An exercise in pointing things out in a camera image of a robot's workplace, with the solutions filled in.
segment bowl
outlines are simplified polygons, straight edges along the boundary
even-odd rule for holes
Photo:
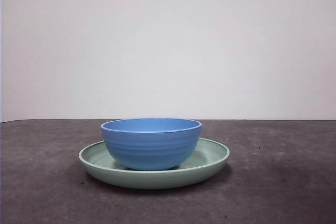
[[[101,125],[110,155],[135,170],[164,170],[185,161],[196,147],[202,124],[180,118],[138,118]]]

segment plate rim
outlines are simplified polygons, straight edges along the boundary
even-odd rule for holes
[[[210,140],[210,139],[203,138],[203,137],[199,137],[198,139],[199,139],[199,140],[200,140],[200,139],[201,139],[201,140],[205,140],[205,141],[208,141],[208,142],[212,142],[213,144],[217,144],[217,145],[219,145],[220,147],[222,147],[222,148],[224,148],[224,149],[226,150],[226,155],[225,155],[223,158],[221,158],[221,159],[219,159],[219,160],[217,160],[217,161],[215,161],[215,162],[212,162],[212,163],[210,163],[210,164],[200,165],[200,166],[195,166],[195,167],[190,167],[190,168],[184,168],[184,169],[177,169],[177,170],[121,170],[121,169],[107,168],[107,167],[104,167],[104,166],[95,165],[95,164],[93,164],[93,163],[90,163],[90,162],[86,161],[86,160],[83,158],[82,154],[83,154],[83,152],[84,152],[86,149],[88,149],[88,148],[90,148],[90,147],[92,147],[92,146],[94,146],[94,145],[101,144],[101,143],[104,142],[104,141],[98,141],[98,142],[96,142],[96,143],[93,143],[93,144],[90,144],[90,145],[84,147],[84,148],[79,152],[78,157],[79,157],[79,160],[80,160],[82,163],[84,163],[84,164],[86,164],[86,165],[88,165],[88,166],[97,168],[97,169],[108,170],[108,171],[112,171],[112,172],[120,172],[120,173],[130,173],[130,174],[137,174],[137,173],[139,173],[139,174],[180,173],[180,172],[186,172],[186,171],[189,171],[189,170],[197,170],[197,169],[202,169],[202,168],[205,168],[205,167],[214,166],[214,165],[220,164],[220,163],[222,163],[223,161],[225,161],[225,160],[228,159],[228,157],[229,157],[229,155],[230,155],[230,149],[229,149],[227,146],[225,146],[224,144],[219,143],[219,142],[217,142],[217,141]]]

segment blue bowl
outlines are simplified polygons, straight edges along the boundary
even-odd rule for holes
[[[185,161],[196,147],[202,124],[178,118],[123,119],[101,125],[104,142],[120,164],[164,170]]]

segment white wall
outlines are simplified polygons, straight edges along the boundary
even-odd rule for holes
[[[2,0],[2,121],[336,119],[336,0]]]

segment dark speckled countertop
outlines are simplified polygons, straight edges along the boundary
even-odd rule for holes
[[[201,120],[228,164],[176,189],[119,188],[78,152],[108,120],[1,124],[1,223],[336,223],[336,121]]]

